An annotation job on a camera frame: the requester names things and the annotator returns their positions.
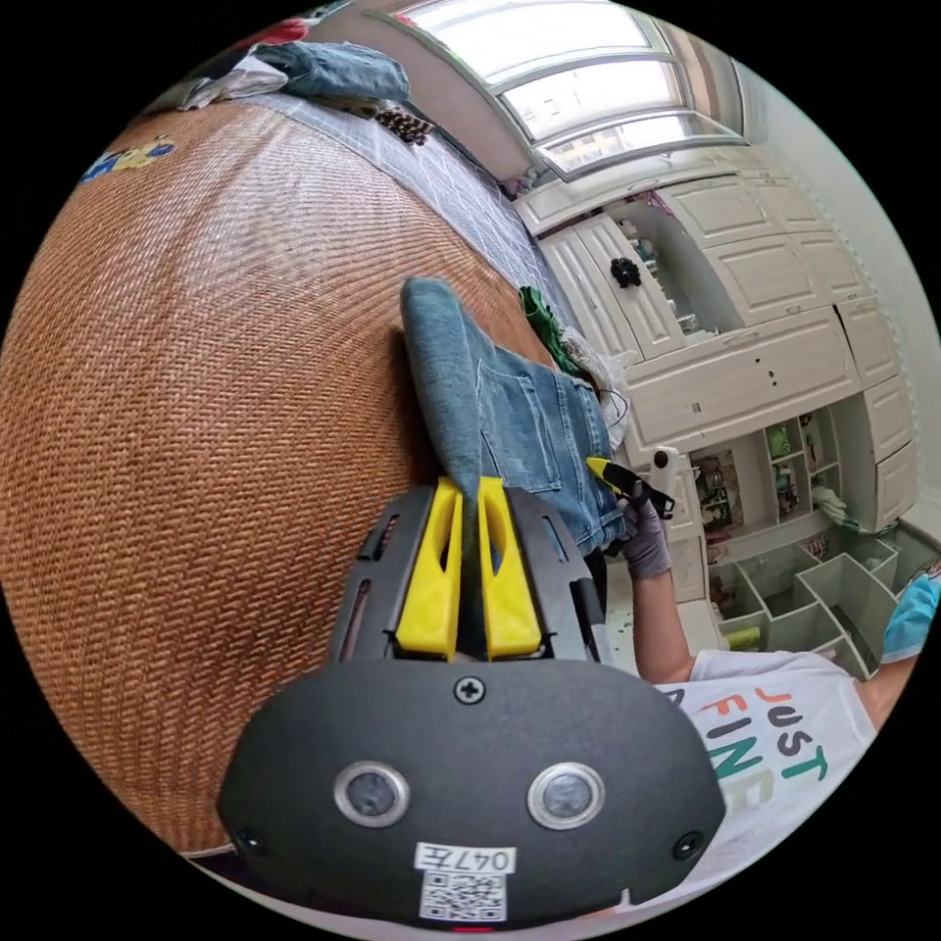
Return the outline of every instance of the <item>label sticker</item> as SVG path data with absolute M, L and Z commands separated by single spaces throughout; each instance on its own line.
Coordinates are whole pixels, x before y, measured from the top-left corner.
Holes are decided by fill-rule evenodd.
M 507 920 L 507 876 L 517 868 L 516 847 L 419 843 L 415 848 L 415 868 L 424 873 L 422 918 Z
M 424 872 L 457 872 L 476 875 L 512 875 L 517 870 L 516 847 L 446 846 L 419 843 L 415 868 Z
M 506 921 L 507 877 L 426 871 L 420 914 L 439 921 Z

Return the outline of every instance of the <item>blue bedsheet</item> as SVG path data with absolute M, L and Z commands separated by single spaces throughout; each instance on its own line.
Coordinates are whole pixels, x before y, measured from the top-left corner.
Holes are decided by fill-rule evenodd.
M 252 104 L 327 134 L 421 199 L 513 287 L 536 287 L 563 325 L 577 326 L 545 258 L 496 181 L 431 134 L 410 147 L 375 121 L 289 95 L 258 95 Z

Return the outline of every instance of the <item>gray glove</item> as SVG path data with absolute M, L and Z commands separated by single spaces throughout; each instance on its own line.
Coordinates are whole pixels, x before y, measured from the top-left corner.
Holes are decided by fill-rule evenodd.
M 643 494 L 638 483 L 634 489 L 634 499 Z M 653 578 L 669 570 L 669 548 L 667 531 L 650 500 L 635 509 L 627 500 L 619 501 L 619 506 L 627 522 L 626 545 L 621 550 L 630 568 L 633 579 Z

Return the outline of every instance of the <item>cabinet door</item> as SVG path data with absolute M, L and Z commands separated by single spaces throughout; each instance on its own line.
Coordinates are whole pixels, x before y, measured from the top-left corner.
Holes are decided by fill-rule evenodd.
M 749 180 L 748 186 L 782 231 L 830 231 L 830 223 L 794 180 L 759 177 Z
M 751 434 L 860 391 L 831 307 L 725 334 L 626 375 L 633 465 L 668 444 L 684 454 Z
M 588 258 L 581 239 L 567 229 L 540 243 L 546 261 L 566 292 L 585 339 L 606 356 L 639 350 L 619 304 L 607 282 Z
M 863 389 L 870 389 L 899 373 L 895 338 L 879 310 L 878 301 L 868 297 L 862 301 L 846 301 L 838 305 L 856 369 Z
M 673 592 L 676 602 L 706 597 L 706 565 L 702 539 L 684 539 L 669 544 Z
M 746 326 L 832 303 L 788 235 L 720 245 L 705 254 Z
M 909 443 L 901 451 L 875 467 L 875 528 L 882 529 L 907 513 L 917 495 L 918 470 L 915 444 Z
M 740 176 L 682 183 L 657 194 L 700 248 L 784 231 Z
M 842 304 L 871 295 L 863 273 L 835 232 L 799 232 L 791 238 L 807 259 L 825 303 Z
M 900 375 L 866 390 L 872 459 L 878 464 L 912 440 L 912 404 Z
M 597 267 L 594 279 L 602 277 L 615 302 L 637 338 L 645 360 L 663 356 L 686 346 L 686 337 L 667 303 L 667 296 L 650 274 L 640 256 L 627 241 L 618 224 L 610 216 L 595 216 L 574 227 L 591 260 Z M 611 275 L 611 262 L 627 258 L 640 270 L 640 285 L 621 287 Z

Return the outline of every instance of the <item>white wall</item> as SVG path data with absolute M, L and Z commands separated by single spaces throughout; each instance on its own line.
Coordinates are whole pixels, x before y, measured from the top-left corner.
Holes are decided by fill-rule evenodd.
M 941 540 L 941 340 L 902 240 L 836 145 L 796 105 L 737 64 L 745 136 L 765 144 L 817 198 L 869 277 L 893 327 L 916 413 L 918 504 L 905 520 Z

